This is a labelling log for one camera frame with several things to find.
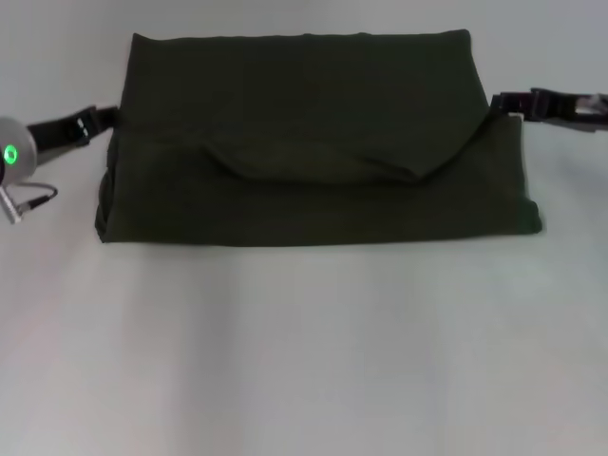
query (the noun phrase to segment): robotic arm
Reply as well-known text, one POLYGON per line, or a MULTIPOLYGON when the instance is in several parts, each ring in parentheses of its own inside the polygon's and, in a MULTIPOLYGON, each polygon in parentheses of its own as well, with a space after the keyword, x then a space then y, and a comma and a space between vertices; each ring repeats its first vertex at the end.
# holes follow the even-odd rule
MULTIPOLYGON (((526 122, 541 122, 586 132, 608 130, 608 96, 560 93, 543 88, 529 92, 503 92, 492 98, 489 116, 515 114, 526 122)), ((39 156, 89 145, 108 128, 118 126, 116 106, 97 109, 92 106, 55 121, 23 125, 10 118, 0 118, 0 205, 11 223, 48 202, 57 189, 43 183, 25 182, 36 171, 39 156), (50 193, 16 203, 10 186, 29 186, 50 193)))

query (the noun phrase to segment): green towel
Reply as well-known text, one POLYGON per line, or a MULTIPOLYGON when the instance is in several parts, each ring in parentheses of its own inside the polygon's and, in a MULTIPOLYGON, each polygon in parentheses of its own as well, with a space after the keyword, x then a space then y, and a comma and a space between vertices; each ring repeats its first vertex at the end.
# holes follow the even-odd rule
POLYGON ((287 246, 538 233, 521 121, 488 119, 466 30, 134 35, 103 242, 287 246))

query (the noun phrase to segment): cable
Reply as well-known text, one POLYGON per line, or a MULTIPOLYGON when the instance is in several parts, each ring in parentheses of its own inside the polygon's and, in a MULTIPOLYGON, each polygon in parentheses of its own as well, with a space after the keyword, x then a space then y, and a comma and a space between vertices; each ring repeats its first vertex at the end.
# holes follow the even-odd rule
POLYGON ((53 185, 48 184, 48 183, 19 182, 19 183, 16 183, 15 186, 17 186, 17 187, 28 187, 28 188, 42 188, 42 189, 45 189, 45 190, 49 190, 51 192, 50 195, 44 195, 42 197, 30 199, 30 200, 28 200, 26 202, 23 202, 23 203, 19 204, 18 209, 22 213, 34 210, 38 206, 41 206, 41 205, 43 205, 43 204, 51 201, 53 198, 55 198, 59 194, 59 191, 57 190, 57 188, 54 187, 53 185))

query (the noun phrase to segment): white backdrop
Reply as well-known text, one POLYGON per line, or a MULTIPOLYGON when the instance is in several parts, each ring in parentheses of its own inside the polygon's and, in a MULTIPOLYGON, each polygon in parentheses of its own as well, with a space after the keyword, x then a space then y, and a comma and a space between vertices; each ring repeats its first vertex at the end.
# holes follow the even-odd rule
MULTIPOLYGON (((0 111, 120 99, 132 32, 468 28, 488 95, 608 92, 599 0, 3 0, 0 111)), ((608 134, 527 125, 536 237, 100 244, 107 136, 0 220, 3 456, 608 454, 608 134)))

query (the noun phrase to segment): dark green cloth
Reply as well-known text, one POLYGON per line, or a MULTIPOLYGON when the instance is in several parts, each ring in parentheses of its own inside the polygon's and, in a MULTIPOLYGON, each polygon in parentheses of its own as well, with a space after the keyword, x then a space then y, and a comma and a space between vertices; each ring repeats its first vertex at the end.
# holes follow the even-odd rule
POLYGON ((134 35, 96 227, 235 246, 537 233, 521 121, 487 111, 466 30, 134 35))

